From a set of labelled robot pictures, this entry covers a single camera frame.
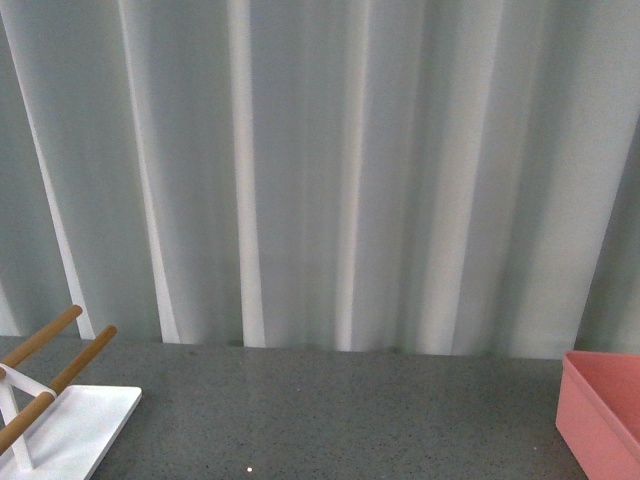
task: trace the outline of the pink plastic bin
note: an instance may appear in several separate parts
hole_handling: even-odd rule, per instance
[[[590,480],[640,479],[640,355],[567,352],[556,426]]]

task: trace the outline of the speckled gray surface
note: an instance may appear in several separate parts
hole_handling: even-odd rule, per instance
[[[0,356],[19,342],[0,337]],[[82,345],[56,339],[19,369],[48,383]],[[74,383],[143,390],[94,479],[584,479],[554,426],[561,373],[116,338]]]

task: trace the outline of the curtain fold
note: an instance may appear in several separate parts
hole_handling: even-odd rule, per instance
[[[0,334],[640,352],[637,1],[0,15]]]

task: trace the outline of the white base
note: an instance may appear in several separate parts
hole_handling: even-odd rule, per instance
[[[20,470],[9,449],[0,456],[0,479],[88,479],[141,396],[138,387],[67,387],[25,432],[34,469]]]

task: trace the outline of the wooden rod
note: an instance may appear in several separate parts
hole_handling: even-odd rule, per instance
[[[78,354],[76,358],[65,368],[60,374],[53,379],[49,384],[49,388],[60,395],[62,391],[67,388],[67,385],[76,378],[76,376],[87,366],[87,364],[93,360],[93,358],[100,353],[100,350],[109,343],[109,340],[117,333],[116,327],[109,325],[105,328],[95,340],[93,340],[87,347]]]
[[[105,328],[100,333],[100,335],[95,338],[95,340],[87,345],[87,347],[82,352],[80,352],[80,354],[76,358],[73,359],[73,361],[67,366],[67,368],[65,368],[56,378],[53,379],[49,388],[56,392],[57,395],[60,395],[63,390],[67,388],[69,383],[71,383],[71,381],[84,369],[84,367],[86,367],[87,364],[91,360],[93,360],[98,353],[100,353],[100,350],[102,350],[104,346],[109,343],[109,340],[113,338],[116,332],[117,329],[113,325]],[[55,398],[53,397],[53,395],[51,395],[51,393],[42,392],[36,398],[31,400],[29,405],[27,405],[20,413],[18,413],[18,415],[16,415],[16,417],[11,420],[8,425],[0,430],[0,455],[6,452],[7,449],[11,445],[13,445],[13,442],[15,442],[18,437],[20,437],[20,435],[22,435],[25,430],[29,428],[31,424],[33,424],[33,422],[36,421],[36,419],[42,414],[42,412],[47,409],[49,405],[54,402],[54,400]]]
[[[78,318],[81,313],[82,308],[80,308],[78,305],[73,305],[71,308],[69,308],[69,310],[64,312],[58,318],[34,333],[22,345],[20,345],[13,352],[4,357],[0,361],[0,363],[4,363],[6,366],[11,368],[16,368],[29,356],[40,350],[49,340],[60,333],[67,325]],[[5,371],[0,368],[0,380],[2,380],[5,375]]]
[[[13,445],[20,435],[44,412],[55,398],[49,392],[42,392],[24,407],[9,424],[0,430],[0,455]]]

